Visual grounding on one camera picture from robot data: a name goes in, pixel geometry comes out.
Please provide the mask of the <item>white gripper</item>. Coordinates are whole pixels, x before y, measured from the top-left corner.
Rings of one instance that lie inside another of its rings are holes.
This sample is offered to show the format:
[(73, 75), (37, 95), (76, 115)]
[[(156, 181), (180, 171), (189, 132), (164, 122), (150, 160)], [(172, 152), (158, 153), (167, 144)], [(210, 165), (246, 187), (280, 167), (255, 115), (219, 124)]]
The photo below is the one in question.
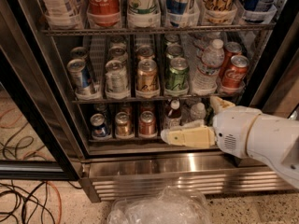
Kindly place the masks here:
[[(217, 146), (225, 153), (245, 159), (248, 156), (246, 144), (249, 130), (262, 111), (235, 106), (218, 96), (210, 97), (210, 105), (217, 114), (213, 117)], [(204, 125), (177, 126), (162, 130), (161, 137), (168, 145), (209, 148), (215, 144), (214, 131)]]

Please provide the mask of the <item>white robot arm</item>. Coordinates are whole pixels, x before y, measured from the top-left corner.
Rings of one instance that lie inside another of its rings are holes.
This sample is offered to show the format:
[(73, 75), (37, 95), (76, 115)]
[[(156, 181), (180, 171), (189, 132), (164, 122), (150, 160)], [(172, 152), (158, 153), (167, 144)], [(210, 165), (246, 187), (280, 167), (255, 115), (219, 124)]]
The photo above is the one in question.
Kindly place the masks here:
[(299, 121), (267, 115), (261, 110), (210, 98), (212, 126), (201, 120), (161, 132), (168, 145), (218, 148), (239, 159), (266, 164), (284, 181), (299, 188)]

